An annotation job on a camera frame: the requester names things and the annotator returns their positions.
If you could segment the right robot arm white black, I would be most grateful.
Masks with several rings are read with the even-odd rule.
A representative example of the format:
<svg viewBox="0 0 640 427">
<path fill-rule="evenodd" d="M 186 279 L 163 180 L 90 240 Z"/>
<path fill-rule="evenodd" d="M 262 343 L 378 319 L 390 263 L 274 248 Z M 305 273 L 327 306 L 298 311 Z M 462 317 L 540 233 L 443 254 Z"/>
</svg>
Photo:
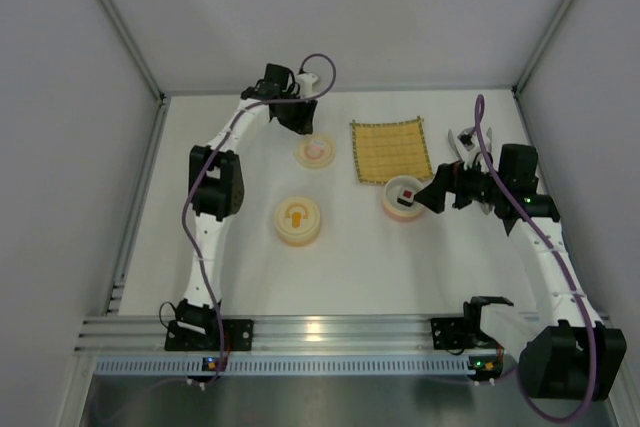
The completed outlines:
<svg viewBox="0 0 640 427">
<path fill-rule="evenodd" d="M 478 202 L 503 222 L 528 277 L 538 319 L 525 320 L 505 297 L 475 297 L 480 313 L 474 328 L 516 359 L 526 395 L 603 401 L 621 367 L 626 339 L 603 324 L 586 298 L 564 248 L 557 207 L 537 191 L 537 163 L 534 147 L 505 144 L 498 168 L 485 172 L 461 161 L 442 164 L 415 199 L 440 214 L 447 194 L 453 194 L 454 208 Z"/>
</svg>

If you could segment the orange lunch bowl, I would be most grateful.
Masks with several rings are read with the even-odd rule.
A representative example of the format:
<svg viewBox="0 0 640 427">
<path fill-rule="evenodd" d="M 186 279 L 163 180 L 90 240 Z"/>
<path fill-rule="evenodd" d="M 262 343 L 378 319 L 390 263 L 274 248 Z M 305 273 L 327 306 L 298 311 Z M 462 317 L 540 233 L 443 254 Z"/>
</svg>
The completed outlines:
<svg viewBox="0 0 640 427">
<path fill-rule="evenodd" d="M 321 223 L 313 219 L 289 218 L 275 223 L 278 238 L 289 246 L 302 247 L 315 241 L 321 230 Z"/>
</svg>

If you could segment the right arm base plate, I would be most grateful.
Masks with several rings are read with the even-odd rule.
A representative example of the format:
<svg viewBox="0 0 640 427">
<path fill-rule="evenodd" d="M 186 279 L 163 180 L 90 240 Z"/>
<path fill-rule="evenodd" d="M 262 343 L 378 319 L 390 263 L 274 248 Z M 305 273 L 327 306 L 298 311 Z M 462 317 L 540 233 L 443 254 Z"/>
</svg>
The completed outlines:
<svg viewBox="0 0 640 427">
<path fill-rule="evenodd" d="M 460 355 L 471 349 L 496 349 L 498 343 L 480 330 L 480 321 L 471 317 L 430 319 L 433 346 Z"/>
</svg>

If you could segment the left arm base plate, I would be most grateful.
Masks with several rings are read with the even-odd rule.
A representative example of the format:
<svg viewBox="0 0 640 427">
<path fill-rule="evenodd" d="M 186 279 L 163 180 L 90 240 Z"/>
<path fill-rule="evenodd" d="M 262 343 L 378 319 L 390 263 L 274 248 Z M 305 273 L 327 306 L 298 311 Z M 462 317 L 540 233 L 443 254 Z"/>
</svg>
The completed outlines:
<svg viewBox="0 0 640 427">
<path fill-rule="evenodd" d="M 222 320 L 223 350 L 248 352 L 252 350 L 254 322 L 250 319 Z M 179 352 L 213 352 L 221 349 L 219 326 L 197 327 L 176 320 L 168 324 L 164 349 Z"/>
</svg>

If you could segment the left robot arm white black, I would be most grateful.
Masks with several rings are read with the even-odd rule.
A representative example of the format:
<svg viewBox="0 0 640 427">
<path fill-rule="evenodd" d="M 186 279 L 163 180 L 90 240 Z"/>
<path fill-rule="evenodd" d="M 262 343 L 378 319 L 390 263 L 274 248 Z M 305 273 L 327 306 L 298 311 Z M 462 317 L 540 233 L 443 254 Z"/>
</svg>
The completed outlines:
<svg viewBox="0 0 640 427">
<path fill-rule="evenodd" d="M 271 121 L 313 132 L 316 74 L 269 64 L 263 78 L 242 92 L 231 119 L 207 144 L 189 153 L 188 194 L 182 226 L 194 259 L 183 299 L 167 327 L 168 351 L 216 350 L 225 339 L 220 316 L 221 274 L 231 222 L 244 201 L 241 153 Z"/>
</svg>

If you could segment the sushi roll red centre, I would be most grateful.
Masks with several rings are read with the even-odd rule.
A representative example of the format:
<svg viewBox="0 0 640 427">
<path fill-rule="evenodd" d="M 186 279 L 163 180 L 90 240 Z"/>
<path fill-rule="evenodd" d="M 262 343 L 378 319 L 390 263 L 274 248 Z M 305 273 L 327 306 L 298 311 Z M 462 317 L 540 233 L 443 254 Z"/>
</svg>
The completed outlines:
<svg viewBox="0 0 640 427">
<path fill-rule="evenodd" d="M 397 203 L 404 207 L 412 207 L 414 204 L 415 192 L 409 188 L 403 188 L 397 196 Z"/>
</svg>

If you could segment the metal tongs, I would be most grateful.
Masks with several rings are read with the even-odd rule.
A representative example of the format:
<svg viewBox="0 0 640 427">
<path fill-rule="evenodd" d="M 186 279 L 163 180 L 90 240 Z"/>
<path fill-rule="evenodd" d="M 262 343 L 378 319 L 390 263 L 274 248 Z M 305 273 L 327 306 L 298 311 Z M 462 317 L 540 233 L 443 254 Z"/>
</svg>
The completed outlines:
<svg viewBox="0 0 640 427">
<path fill-rule="evenodd" d="M 483 173 L 487 173 L 487 172 L 488 172 L 488 167 L 487 167 L 487 164 L 486 164 L 486 162 L 485 162 L 485 160 L 484 160 L 484 157 L 483 157 L 482 153 L 478 156 L 478 158 L 477 158 L 477 162 L 476 162 L 476 163 L 474 163 L 473 165 L 468 165 L 468 164 L 466 164 L 463 160 L 461 160 L 461 159 L 459 158 L 459 156 L 458 156 L 458 152 L 457 152 L 457 149 L 456 149 L 456 147 L 455 147 L 455 145 L 454 145 L 454 137 L 455 137 L 456 135 L 457 135 L 457 134 L 455 134 L 452 130 L 449 130 L 449 131 L 448 131 L 448 133 L 447 133 L 447 141 L 448 141 L 448 144 L 449 144 L 450 149 L 452 150 L 453 154 L 455 155 L 456 159 L 457 159 L 458 161 L 461 161 L 461 162 L 464 164 L 464 166 L 465 166 L 466 168 L 469 168 L 469 167 L 479 167 L 479 168 L 482 170 L 482 172 L 483 172 Z"/>
</svg>

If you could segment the cream lid pink handle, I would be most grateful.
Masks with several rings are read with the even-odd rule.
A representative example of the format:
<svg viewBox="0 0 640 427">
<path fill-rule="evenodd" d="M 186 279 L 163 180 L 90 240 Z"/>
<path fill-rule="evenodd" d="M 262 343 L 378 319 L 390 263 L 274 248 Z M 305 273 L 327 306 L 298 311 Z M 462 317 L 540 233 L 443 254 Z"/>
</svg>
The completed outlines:
<svg viewBox="0 0 640 427">
<path fill-rule="evenodd" d="M 322 169 L 329 166 L 335 154 L 335 141 L 327 134 L 305 136 L 294 151 L 297 162 L 308 169 Z"/>
</svg>

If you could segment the cream lid orange handle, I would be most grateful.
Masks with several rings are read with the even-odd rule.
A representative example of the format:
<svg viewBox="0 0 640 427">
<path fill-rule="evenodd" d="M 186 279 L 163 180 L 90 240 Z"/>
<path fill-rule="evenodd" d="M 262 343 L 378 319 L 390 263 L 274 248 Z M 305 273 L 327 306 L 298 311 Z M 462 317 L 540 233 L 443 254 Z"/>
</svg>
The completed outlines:
<svg viewBox="0 0 640 427">
<path fill-rule="evenodd" d="M 305 196 L 292 196 L 280 202 L 274 211 L 274 227 L 278 220 L 289 218 L 313 219 L 321 223 L 318 205 L 311 198 Z"/>
</svg>

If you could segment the pink lunch bowl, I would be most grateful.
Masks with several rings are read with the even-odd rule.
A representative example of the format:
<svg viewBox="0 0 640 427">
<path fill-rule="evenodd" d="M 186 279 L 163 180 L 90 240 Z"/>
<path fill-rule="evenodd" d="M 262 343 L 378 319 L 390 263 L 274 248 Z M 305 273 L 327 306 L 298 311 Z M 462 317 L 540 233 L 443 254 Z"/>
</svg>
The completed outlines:
<svg viewBox="0 0 640 427">
<path fill-rule="evenodd" d="M 383 211 L 398 222 L 410 222 L 426 213 L 426 208 L 415 200 L 424 184 L 415 177 L 400 175 L 391 178 L 383 187 Z"/>
</svg>

